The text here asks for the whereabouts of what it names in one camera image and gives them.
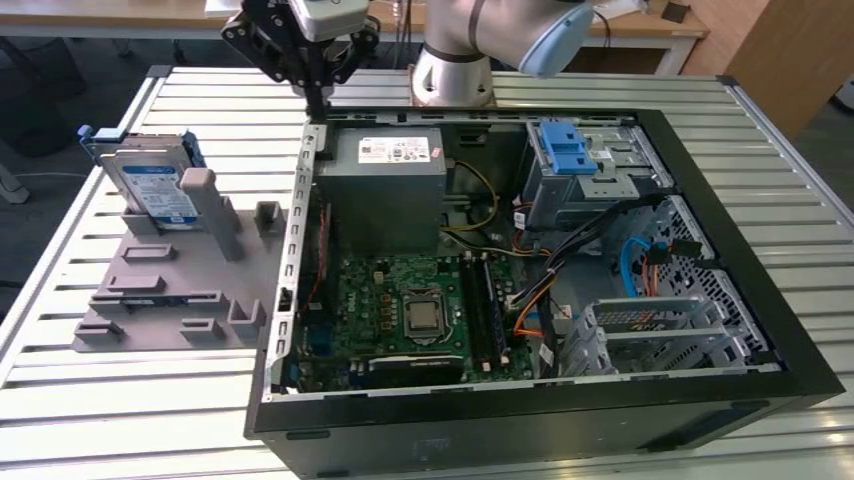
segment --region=blue cable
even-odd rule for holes
[[[637,291],[635,290],[635,284],[631,281],[631,272],[628,270],[628,255],[631,254],[632,244],[640,245],[647,250],[649,249],[651,245],[649,242],[647,242],[640,237],[628,237],[625,239],[625,243],[623,244],[623,248],[619,251],[619,274],[623,277],[623,286],[625,287],[625,293],[628,293],[628,296],[636,297]]]

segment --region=sticker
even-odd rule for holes
[[[180,175],[174,167],[125,166],[121,171],[133,196],[154,220],[176,227],[196,222],[198,212],[177,187]]]
[[[366,137],[358,140],[358,163],[426,162],[426,137]]]
[[[604,150],[589,150],[589,158],[593,160],[613,160],[611,151],[607,148]]]
[[[525,215],[521,212],[512,212],[512,225],[519,230],[524,230],[525,225]]]
[[[551,367],[551,363],[555,361],[555,352],[551,351],[551,348],[544,343],[539,345],[539,357]]]

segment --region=yellow wire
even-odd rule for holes
[[[485,188],[489,189],[489,194],[492,194],[492,211],[489,212],[489,216],[485,217],[485,220],[483,220],[481,222],[477,222],[473,225],[455,225],[455,226],[441,227],[441,231],[444,231],[444,232],[468,232],[471,230],[476,230],[477,228],[480,228],[484,225],[487,225],[492,221],[492,219],[495,218],[495,215],[497,215],[497,194],[495,193],[495,189],[492,188],[492,184],[485,179],[483,174],[475,169],[475,167],[472,167],[465,162],[460,162],[459,160],[456,160],[456,163],[463,165],[463,167],[465,167],[468,169],[468,171],[475,174],[475,177],[477,177],[480,179],[480,181],[485,185]]]

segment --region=power supply label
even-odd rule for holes
[[[148,215],[176,228],[196,222],[198,212],[189,197],[178,188],[180,175],[174,167],[124,166],[125,183]]]
[[[358,140],[358,163],[426,163],[426,137],[365,137]]]

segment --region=wooden desk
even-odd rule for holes
[[[0,35],[80,38],[218,39],[222,18],[205,18],[205,0],[1,0]],[[424,7],[412,10],[413,40],[422,39]],[[393,25],[390,5],[370,4],[370,14]],[[665,50],[656,74],[676,75],[708,29],[688,15],[681,24],[633,13],[611,24],[613,48]],[[382,40],[393,38],[389,27]],[[595,24],[584,46],[600,47],[604,25]]]

